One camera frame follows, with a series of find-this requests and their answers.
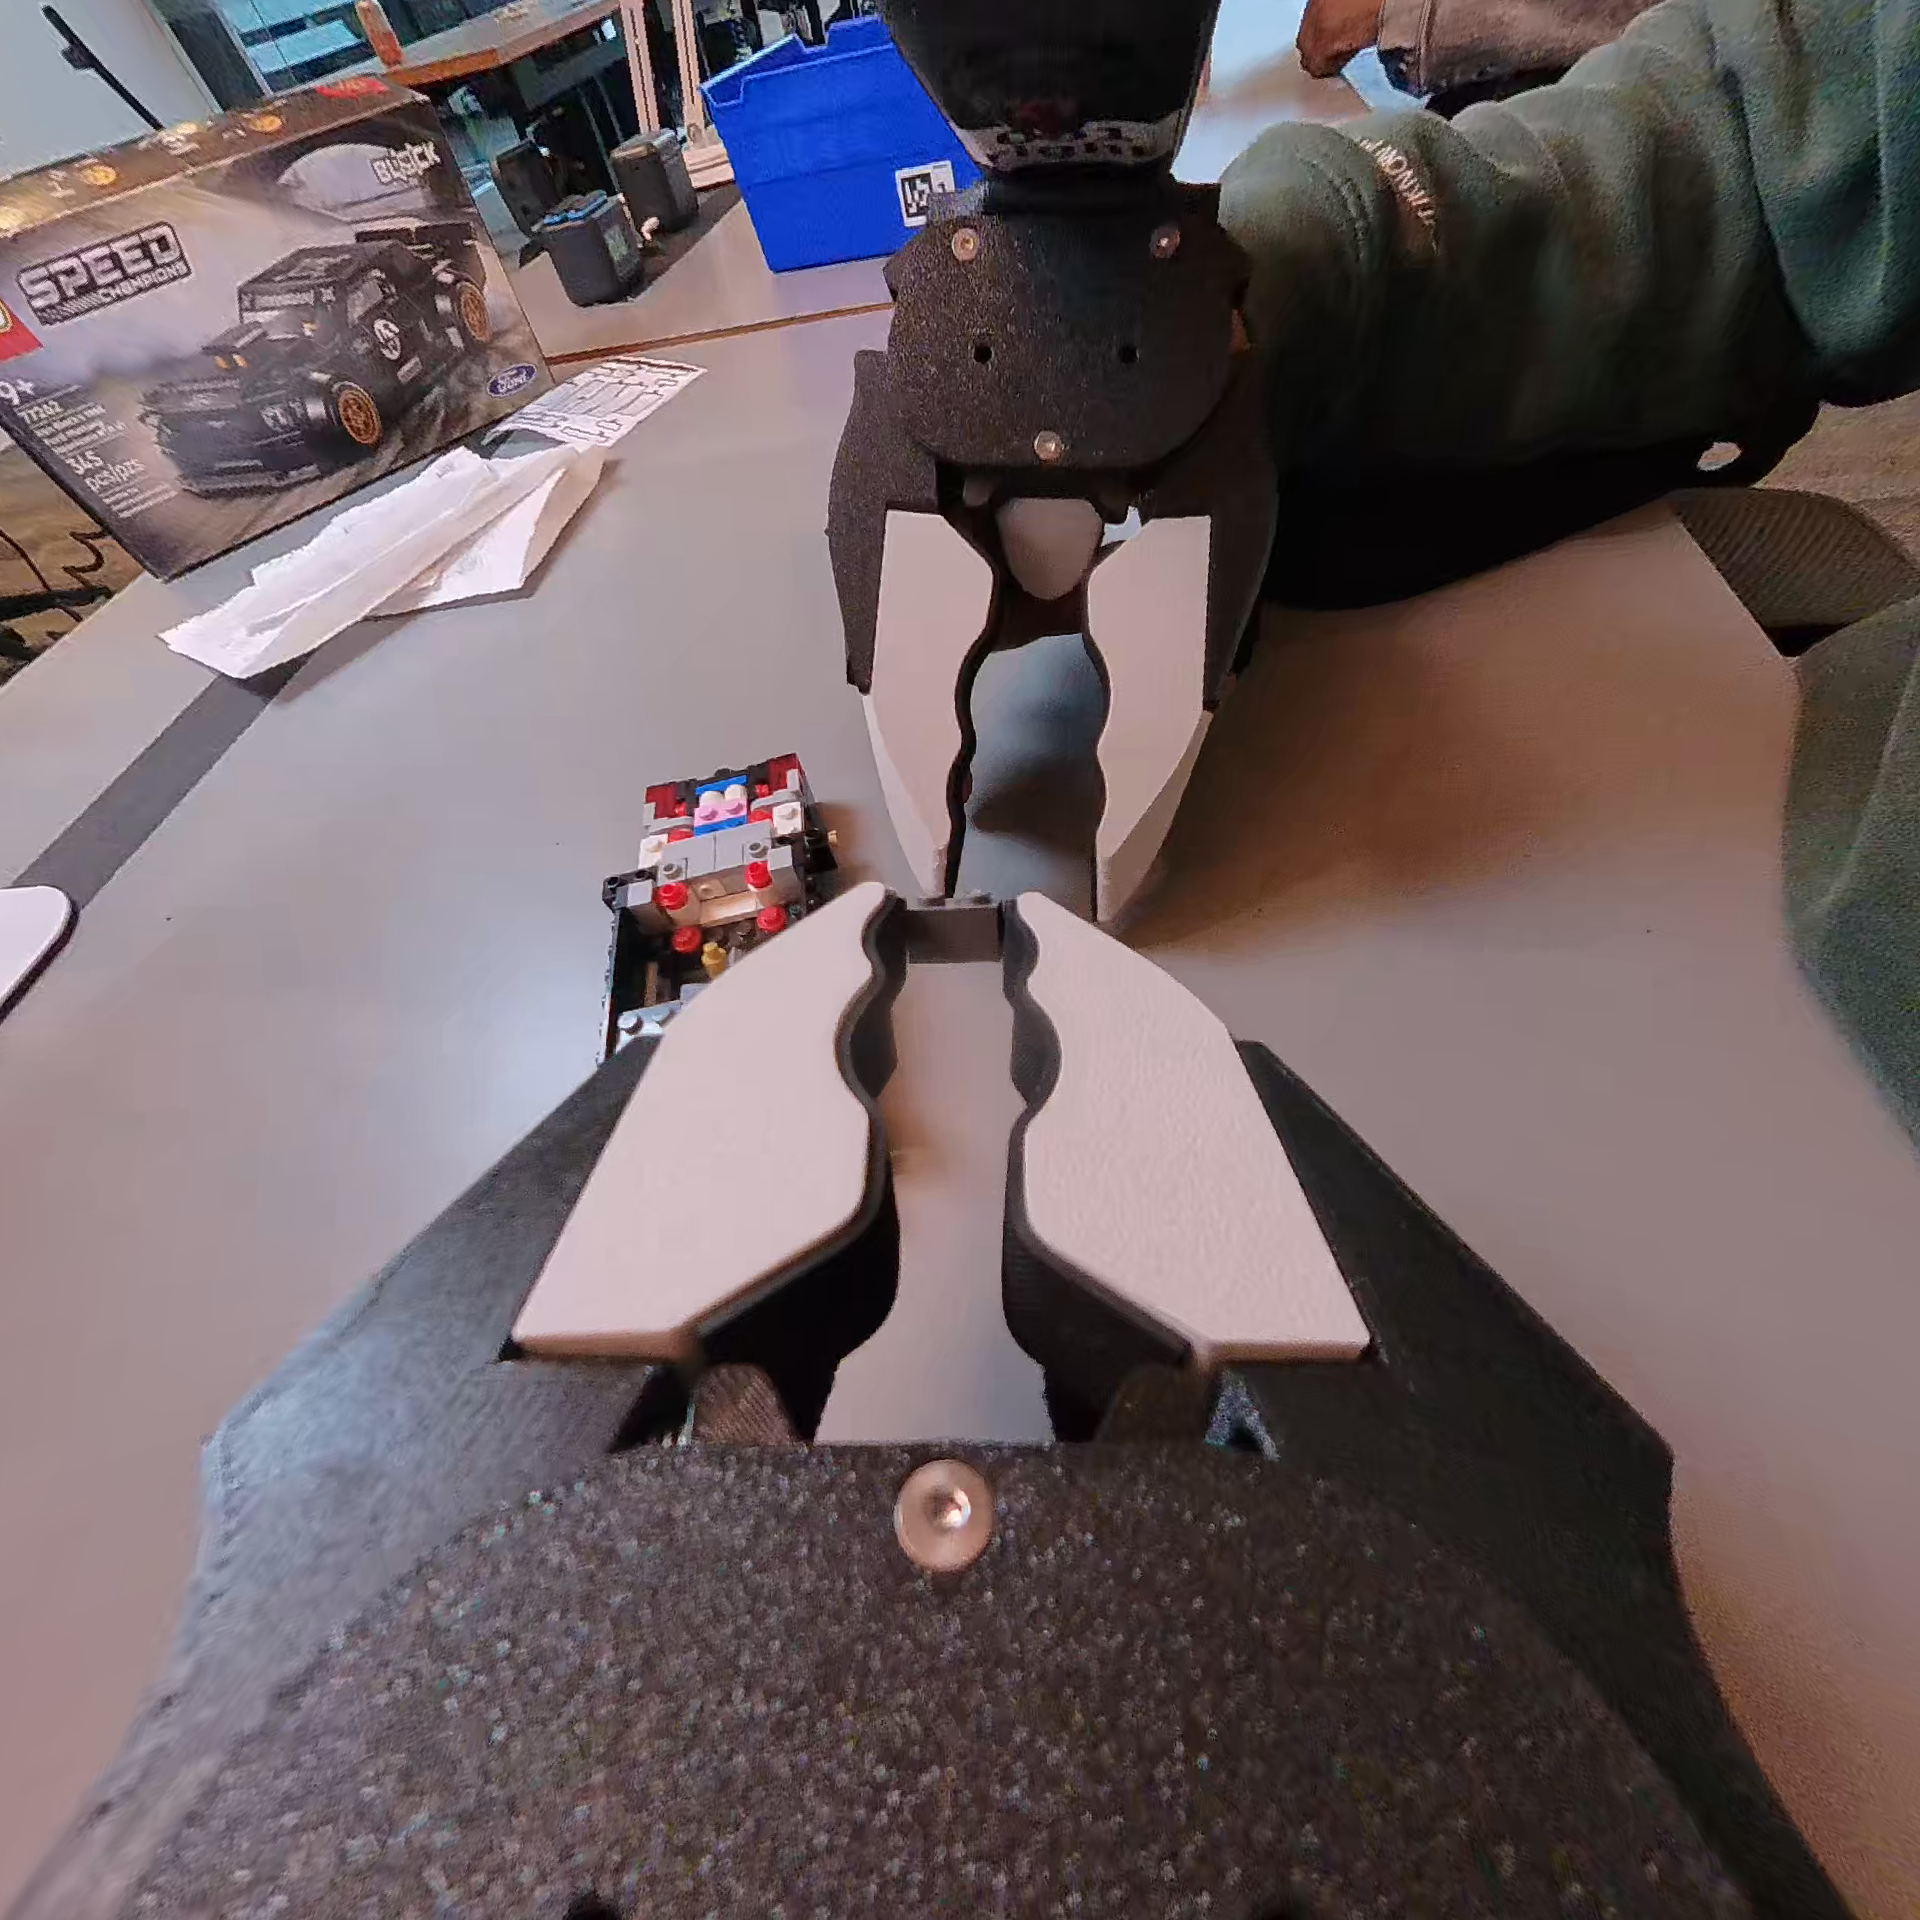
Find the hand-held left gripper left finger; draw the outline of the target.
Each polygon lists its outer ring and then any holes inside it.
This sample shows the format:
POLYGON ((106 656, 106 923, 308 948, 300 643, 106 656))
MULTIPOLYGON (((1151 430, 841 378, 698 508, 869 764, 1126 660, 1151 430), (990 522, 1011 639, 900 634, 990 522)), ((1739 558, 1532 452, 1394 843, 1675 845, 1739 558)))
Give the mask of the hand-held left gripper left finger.
POLYGON ((900 913, 857 883, 667 1023, 518 1311, 519 1351, 754 1366, 790 1419, 824 1414, 900 1284, 879 1110, 900 913))

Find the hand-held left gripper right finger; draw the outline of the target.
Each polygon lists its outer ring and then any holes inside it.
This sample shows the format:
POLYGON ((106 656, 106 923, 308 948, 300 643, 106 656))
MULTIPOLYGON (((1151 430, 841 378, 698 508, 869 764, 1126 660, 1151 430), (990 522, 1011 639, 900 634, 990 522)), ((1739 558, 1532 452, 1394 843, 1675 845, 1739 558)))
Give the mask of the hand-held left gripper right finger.
POLYGON ((1352 1362, 1372 1335, 1230 1030, 1040 892, 1004 909, 1021 1118, 1004 1317, 1056 1421, 1145 1368, 1352 1362))

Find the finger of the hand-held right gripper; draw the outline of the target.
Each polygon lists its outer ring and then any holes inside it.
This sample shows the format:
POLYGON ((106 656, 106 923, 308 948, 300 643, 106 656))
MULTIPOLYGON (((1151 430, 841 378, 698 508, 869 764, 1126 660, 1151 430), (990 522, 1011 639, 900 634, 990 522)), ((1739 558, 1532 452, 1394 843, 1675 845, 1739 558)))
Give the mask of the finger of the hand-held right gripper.
POLYGON ((1088 646, 1106 713, 1095 739, 1094 916, 1117 927, 1153 874, 1214 723, 1214 523, 1161 516, 1116 541, 1088 581, 1088 646))
POLYGON ((958 526, 940 513, 887 513, 862 708, 888 822, 925 898, 957 888, 972 676, 997 609, 997 568, 958 526))

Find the small grey lego piece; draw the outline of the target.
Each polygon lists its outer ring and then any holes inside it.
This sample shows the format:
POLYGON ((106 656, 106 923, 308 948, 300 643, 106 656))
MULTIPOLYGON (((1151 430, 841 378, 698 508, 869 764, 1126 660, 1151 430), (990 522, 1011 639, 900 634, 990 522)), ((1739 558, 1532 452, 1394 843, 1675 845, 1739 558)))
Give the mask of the small grey lego piece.
POLYGON ((909 965, 977 965, 1004 956, 1004 904, 990 895, 920 898, 900 913, 909 965))

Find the partly built lego car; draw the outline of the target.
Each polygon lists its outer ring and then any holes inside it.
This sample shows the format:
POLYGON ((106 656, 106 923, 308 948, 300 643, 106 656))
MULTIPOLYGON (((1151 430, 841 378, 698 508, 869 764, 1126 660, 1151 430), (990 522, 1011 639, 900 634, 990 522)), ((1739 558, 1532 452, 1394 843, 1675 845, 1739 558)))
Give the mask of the partly built lego car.
POLYGON ((706 984, 816 913, 837 871, 799 755, 652 782, 611 916, 598 1057, 658 1033, 706 984))

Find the person's right forearm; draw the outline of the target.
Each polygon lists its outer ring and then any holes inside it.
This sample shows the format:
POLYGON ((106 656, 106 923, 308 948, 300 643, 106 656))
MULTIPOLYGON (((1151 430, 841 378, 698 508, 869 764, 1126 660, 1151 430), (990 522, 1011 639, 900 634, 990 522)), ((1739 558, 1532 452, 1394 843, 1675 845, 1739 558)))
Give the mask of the person's right forearm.
POLYGON ((1354 609, 1915 392, 1915 5, 1658 5, 1507 101, 1279 123, 1227 167, 1279 522, 1354 609))

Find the lego set box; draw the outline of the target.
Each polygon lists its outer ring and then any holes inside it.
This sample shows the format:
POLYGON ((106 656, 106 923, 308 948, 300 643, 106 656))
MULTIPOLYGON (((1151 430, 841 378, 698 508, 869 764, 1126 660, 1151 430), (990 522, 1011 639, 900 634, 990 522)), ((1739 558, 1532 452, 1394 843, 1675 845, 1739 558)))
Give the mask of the lego set box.
POLYGON ((160 581, 551 378, 405 85, 332 80, 5 178, 5 432, 160 581))

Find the blue bin with white label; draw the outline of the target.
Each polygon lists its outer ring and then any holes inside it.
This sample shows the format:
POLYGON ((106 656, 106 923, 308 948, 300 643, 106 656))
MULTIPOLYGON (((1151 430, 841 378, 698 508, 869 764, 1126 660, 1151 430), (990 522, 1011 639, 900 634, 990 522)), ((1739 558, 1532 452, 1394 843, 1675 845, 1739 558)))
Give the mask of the blue bin with white label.
POLYGON ((978 178, 878 12, 787 36, 703 83, 776 273, 895 253, 978 178))

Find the printed white sheet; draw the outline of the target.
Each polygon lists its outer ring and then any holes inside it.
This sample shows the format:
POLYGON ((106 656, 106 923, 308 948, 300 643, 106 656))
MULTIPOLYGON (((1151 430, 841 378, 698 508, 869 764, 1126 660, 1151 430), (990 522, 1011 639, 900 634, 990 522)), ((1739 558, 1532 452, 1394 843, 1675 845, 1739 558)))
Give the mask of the printed white sheet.
POLYGON ((704 371, 704 366, 671 358, 606 358, 522 407, 499 422, 495 432, 606 451, 687 390, 704 371))

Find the small black box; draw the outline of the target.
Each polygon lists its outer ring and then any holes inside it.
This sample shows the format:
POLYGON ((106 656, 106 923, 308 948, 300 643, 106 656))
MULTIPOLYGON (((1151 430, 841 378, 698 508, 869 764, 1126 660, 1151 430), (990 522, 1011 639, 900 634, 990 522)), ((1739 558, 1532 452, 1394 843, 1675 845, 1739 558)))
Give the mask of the small black box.
POLYGON ((682 135, 667 125, 641 129, 610 153, 611 178, 641 233, 673 233, 698 218, 682 135))
POLYGON ((650 245, 625 202, 603 190, 572 195, 544 212, 535 240, 574 306, 627 300, 645 283, 650 245))

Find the white paper bags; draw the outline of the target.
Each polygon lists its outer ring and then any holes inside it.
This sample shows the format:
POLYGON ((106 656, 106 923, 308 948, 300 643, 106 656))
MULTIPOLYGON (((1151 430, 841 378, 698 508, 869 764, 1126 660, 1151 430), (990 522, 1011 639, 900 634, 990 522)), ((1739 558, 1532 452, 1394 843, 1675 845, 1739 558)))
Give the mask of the white paper bags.
POLYGON ((161 634, 227 680, 291 665, 352 625, 526 587, 602 482, 596 446, 515 460, 447 452, 423 475, 334 516, 304 546, 259 562, 222 604, 161 634))

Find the white book stand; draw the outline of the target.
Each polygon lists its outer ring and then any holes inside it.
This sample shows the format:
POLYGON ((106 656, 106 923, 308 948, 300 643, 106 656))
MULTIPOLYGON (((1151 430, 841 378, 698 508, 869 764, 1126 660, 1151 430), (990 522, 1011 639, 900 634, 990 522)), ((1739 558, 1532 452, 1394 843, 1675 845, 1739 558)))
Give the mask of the white book stand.
POLYGON ((2 888, 2 1018, 35 984, 65 950, 80 909, 60 886, 14 883, 2 888))

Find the person's green sweatshirt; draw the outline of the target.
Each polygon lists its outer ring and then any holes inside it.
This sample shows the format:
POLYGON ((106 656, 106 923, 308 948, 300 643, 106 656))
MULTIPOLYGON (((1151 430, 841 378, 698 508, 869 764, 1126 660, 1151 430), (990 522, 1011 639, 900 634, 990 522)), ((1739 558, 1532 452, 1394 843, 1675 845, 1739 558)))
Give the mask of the person's green sweatshirt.
POLYGON ((1918 600, 1810 646, 1782 812, 1795 961, 1918 1140, 1918 600))

